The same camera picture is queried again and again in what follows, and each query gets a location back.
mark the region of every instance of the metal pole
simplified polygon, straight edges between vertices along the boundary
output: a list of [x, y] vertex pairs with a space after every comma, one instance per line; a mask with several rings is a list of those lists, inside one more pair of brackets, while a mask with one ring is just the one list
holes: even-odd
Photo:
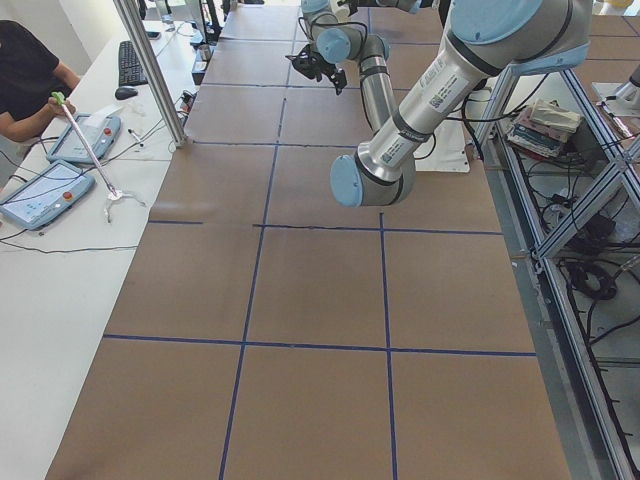
[[160, 71], [158, 61], [147, 39], [147, 33], [144, 30], [144, 25], [138, 13], [138, 6], [133, 0], [113, 0], [113, 3], [118, 10], [122, 23], [129, 33], [131, 43], [133, 43], [133, 48], [138, 54], [145, 75], [149, 79], [149, 86], [160, 109], [160, 114], [169, 132], [171, 132], [171, 137], [176, 147], [181, 147], [185, 143], [186, 135], [182, 128], [182, 123], [178, 118], [178, 114], [176, 113], [167, 84]]

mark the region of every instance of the wall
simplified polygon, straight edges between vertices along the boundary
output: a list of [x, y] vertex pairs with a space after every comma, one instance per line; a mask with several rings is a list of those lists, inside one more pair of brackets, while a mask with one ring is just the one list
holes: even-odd
[[91, 61], [122, 22], [113, 0], [57, 0]]
[[20, 22], [80, 75], [121, 25], [113, 0], [2, 0], [0, 18]]

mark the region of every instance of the person's hand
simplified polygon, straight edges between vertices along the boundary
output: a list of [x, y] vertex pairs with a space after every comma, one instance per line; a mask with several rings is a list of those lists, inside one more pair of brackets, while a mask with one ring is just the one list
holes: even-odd
[[[48, 100], [47, 104], [49, 105], [49, 108], [54, 113], [54, 115], [61, 116], [61, 117], [65, 116], [64, 115], [64, 110], [62, 110], [62, 107], [60, 105], [58, 105], [58, 102], [56, 101], [55, 98], [49, 97], [49, 100]], [[67, 108], [71, 112], [71, 115], [76, 113], [76, 107], [74, 107], [73, 104], [69, 100], [65, 100], [64, 104], [67, 106]]]

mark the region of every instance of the electronic device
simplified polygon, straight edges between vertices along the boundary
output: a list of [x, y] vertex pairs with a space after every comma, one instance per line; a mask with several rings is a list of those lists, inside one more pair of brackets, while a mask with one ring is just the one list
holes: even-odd
[[0, 213], [27, 230], [37, 230], [71, 208], [94, 183], [91, 175], [58, 160], [4, 198]]
[[[111, 145], [120, 133], [122, 121], [120, 117], [115, 115], [105, 117], [99, 124], [89, 124], [87, 114], [76, 115], [75, 119], [82, 133], [93, 149], [96, 157], [102, 158], [109, 151]], [[82, 145], [82, 141], [78, 134], [73, 130], [71, 125], [62, 132], [53, 148], [47, 153], [47, 160], [55, 162], [64, 160], [76, 165], [93, 165], [91, 157]]]
[[120, 42], [118, 47], [118, 86], [149, 83], [131, 40]]
[[138, 94], [138, 90], [135, 87], [130, 85], [123, 85], [122, 87], [116, 88], [114, 96], [116, 100], [126, 100], [127, 98], [135, 97]]

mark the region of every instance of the light blue joint cap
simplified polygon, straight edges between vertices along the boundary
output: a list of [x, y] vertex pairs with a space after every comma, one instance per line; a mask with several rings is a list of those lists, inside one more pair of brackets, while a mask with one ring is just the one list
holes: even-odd
[[415, 15], [416, 13], [418, 13], [420, 11], [421, 3], [422, 3], [422, 0], [416, 0], [416, 3], [413, 4], [413, 7], [411, 7], [411, 10], [409, 10], [409, 13], [411, 15]]
[[302, 0], [302, 13], [315, 13], [329, 6], [329, 0]]
[[340, 63], [349, 58], [351, 40], [339, 28], [328, 28], [316, 40], [316, 48], [329, 63]]
[[331, 191], [340, 205], [359, 207], [364, 190], [356, 161], [351, 155], [341, 155], [331, 166]]
[[526, 75], [542, 75], [577, 67], [586, 60], [589, 44], [590, 42], [587, 42], [571, 50], [531, 60], [527, 63], [513, 64], [511, 71], [514, 75], [524, 77]]
[[513, 35], [538, 12], [543, 0], [454, 0], [453, 34], [470, 45], [487, 45]]

